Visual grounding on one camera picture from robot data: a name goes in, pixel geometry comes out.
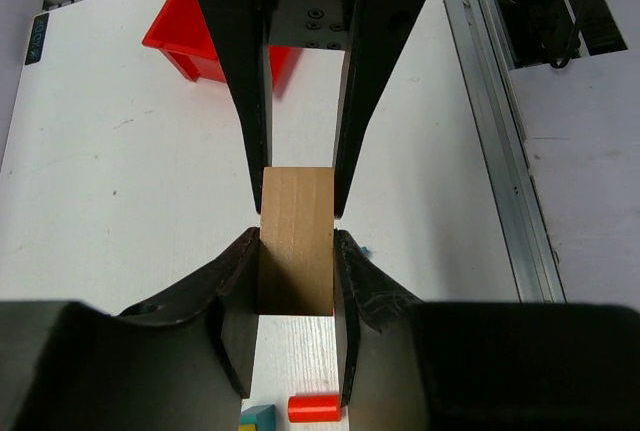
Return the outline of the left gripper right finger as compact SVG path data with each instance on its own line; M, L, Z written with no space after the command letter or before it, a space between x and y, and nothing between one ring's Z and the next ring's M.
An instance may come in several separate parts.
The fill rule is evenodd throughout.
M639 315L426 302L334 236L341 403L353 430L635 430Z

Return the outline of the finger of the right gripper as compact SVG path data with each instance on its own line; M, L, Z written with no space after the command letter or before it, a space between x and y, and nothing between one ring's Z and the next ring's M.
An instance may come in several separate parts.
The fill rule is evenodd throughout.
M344 214L365 133L426 0L353 0L342 67L333 167Z
M253 200L261 211L272 158L269 0L197 0L241 126Z

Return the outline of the natural wood block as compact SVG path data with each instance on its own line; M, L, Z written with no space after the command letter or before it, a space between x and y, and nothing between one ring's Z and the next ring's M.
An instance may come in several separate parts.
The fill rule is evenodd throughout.
M264 171L257 310L330 316L334 310L334 170Z

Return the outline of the red cylinder block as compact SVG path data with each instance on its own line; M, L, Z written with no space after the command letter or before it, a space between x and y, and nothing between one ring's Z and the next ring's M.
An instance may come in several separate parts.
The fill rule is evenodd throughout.
M338 394L294 395L288 400L287 416L291 423L339 422L341 398Z

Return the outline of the right blue corner sticker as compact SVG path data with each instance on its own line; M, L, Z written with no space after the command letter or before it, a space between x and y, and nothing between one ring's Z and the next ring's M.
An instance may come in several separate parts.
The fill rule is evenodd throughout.
M48 12L37 15L33 19L24 65L38 63L43 55L46 32L49 23Z

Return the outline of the teal rectangular block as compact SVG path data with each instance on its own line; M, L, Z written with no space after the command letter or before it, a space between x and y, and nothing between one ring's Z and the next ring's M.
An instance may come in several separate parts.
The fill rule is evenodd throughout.
M276 409L272 404L252 406L240 414L239 431L275 431L276 428Z

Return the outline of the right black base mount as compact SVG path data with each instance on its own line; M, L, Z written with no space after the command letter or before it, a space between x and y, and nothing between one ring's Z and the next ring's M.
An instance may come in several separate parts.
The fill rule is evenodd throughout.
M607 0L485 0L510 69L628 49Z

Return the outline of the red plastic bin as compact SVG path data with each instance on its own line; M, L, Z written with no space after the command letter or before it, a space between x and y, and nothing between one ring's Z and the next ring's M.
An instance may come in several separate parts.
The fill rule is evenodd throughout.
M142 39L188 81L226 81L197 0L166 0Z

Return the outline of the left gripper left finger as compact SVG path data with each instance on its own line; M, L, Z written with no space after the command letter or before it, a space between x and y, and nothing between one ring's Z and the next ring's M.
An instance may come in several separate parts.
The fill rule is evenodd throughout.
M117 315L1 305L5 430L234 430L251 391L259 232Z

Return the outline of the aluminium table frame rail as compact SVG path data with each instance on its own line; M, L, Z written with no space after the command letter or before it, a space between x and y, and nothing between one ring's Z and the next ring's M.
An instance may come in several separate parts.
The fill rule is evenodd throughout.
M522 301L566 296L518 124L506 35L494 0L444 0L475 126Z

